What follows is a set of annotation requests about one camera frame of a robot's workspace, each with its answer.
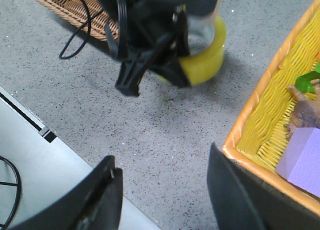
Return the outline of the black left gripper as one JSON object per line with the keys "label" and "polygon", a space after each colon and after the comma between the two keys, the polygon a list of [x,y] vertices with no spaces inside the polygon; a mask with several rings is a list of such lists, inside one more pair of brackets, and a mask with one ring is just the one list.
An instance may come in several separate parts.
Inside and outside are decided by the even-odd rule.
{"label": "black left gripper", "polygon": [[106,30],[110,54],[122,60],[115,87],[138,97],[151,70],[177,87],[191,85],[180,58],[190,55],[188,17],[215,17],[221,0],[97,0],[117,23],[118,39]]}

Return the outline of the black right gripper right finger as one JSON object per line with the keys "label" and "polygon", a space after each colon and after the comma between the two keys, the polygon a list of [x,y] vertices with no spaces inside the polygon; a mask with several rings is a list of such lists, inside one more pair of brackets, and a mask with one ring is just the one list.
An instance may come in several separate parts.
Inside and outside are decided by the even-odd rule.
{"label": "black right gripper right finger", "polygon": [[211,145],[207,187],[219,229],[319,229],[320,218]]}

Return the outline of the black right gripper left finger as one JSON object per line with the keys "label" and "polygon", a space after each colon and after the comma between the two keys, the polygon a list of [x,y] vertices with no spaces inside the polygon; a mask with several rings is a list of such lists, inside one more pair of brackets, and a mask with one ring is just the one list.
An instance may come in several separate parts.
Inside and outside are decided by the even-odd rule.
{"label": "black right gripper left finger", "polygon": [[107,155],[58,201],[14,229],[118,229],[123,205],[123,171]]}

